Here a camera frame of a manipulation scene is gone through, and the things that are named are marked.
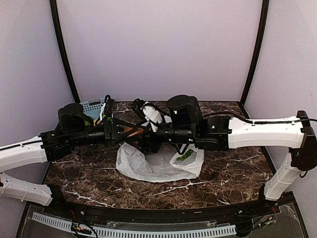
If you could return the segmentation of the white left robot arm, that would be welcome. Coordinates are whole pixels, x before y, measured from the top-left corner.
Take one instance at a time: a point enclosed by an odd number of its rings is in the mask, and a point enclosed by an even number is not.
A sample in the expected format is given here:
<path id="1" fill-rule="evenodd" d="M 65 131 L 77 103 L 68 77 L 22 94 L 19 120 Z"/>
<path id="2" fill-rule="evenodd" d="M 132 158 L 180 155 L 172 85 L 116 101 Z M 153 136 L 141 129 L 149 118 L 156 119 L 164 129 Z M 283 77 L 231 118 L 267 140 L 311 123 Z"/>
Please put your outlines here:
<path id="1" fill-rule="evenodd" d="M 112 103 L 102 107 L 98 124 L 84 113 L 81 104 L 72 103 L 58 110 L 55 130 L 41 133 L 20 144 L 0 149 L 0 195 L 20 201 L 50 206 L 59 216 L 66 216 L 70 206 L 56 185 L 35 184 L 13 178 L 6 171 L 21 166 L 52 162 L 72 153 L 76 147 L 116 144 L 138 130 L 137 126 L 112 116 Z"/>

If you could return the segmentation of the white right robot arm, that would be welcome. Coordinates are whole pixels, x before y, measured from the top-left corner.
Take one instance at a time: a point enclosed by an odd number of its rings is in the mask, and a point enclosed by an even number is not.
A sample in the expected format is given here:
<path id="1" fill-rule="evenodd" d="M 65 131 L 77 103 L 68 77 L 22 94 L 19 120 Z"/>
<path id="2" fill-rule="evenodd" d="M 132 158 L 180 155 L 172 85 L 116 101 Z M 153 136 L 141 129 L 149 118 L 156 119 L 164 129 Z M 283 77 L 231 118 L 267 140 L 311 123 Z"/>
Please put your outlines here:
<path id="1" fill-rule="evenodd" d="M 204 151 L 242 147 L 280 146 L 289 149 L 283 164 L 264 185 L 253 211 L 263 215 L 303 172 L 317 165 L 317 137 L 305 111 L 283 119 L 245 119 L 234 112 L 204 115 L 194 96 L 178 95 L 167 101 L 167 111 L 136 99 L 132 110 L 141 122 L 126 142 L 142 153 L 157 152 L 164 143 L 185 155 L 190 145 Z"/>

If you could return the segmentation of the green grape bunch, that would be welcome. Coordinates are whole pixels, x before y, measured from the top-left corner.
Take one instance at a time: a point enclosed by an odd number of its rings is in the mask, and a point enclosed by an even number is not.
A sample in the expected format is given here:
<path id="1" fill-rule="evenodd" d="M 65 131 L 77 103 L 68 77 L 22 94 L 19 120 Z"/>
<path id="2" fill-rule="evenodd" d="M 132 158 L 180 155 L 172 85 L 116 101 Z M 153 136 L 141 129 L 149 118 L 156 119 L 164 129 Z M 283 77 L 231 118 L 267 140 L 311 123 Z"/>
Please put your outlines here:
<path id="1" fill-rule="evenodd" d="M 194 151 L 192 149 L 189 149 L 186 153 L 184 153 L 182 156 L 178 157 L 176 160 L 177 161 L 184 161 L 187 158 L 189 158 L 193 153 L 194 153 Z"/>

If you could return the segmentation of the brown potato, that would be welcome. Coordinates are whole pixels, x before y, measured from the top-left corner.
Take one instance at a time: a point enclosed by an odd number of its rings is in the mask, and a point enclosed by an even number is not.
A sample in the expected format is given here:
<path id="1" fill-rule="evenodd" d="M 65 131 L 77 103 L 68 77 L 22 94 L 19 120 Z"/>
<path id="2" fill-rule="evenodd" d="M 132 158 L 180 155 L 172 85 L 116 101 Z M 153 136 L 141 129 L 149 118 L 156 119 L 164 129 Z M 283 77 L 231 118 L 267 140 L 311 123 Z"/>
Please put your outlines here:
<path id="1" fill-rule="evenodd" d="M 132 127 L 126 127 L 123 132 L 128 133 L 127 137 L 131 137 L 131 136 L 134 136 L 136 134 L 140 134 L 144 131 L 141 127 L 138 127 L 138 129 L 136 131 L 133 131 L 133 130 L 134 129 Z"/>

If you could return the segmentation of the white plastic bag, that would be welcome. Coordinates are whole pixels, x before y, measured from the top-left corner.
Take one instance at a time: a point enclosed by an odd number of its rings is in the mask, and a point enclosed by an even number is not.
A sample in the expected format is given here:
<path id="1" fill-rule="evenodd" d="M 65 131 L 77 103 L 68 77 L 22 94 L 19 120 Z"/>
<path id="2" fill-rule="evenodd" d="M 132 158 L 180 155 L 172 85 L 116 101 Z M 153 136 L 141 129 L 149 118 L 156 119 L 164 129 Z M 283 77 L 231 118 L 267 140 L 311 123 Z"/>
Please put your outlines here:
<path id="1" fill-rule="evenodd" d="M 144 155 L 124 143 L 117 152 L 116 169 L 129 178 L 153 183 L 195 179 L 201 173 L 205 151 L 193 144 L 185 152 L 189 149 L 194 153 L 184 161 L 177 161 L 182 155 L 171 145 L 164 144 L 157 153 Z"/>

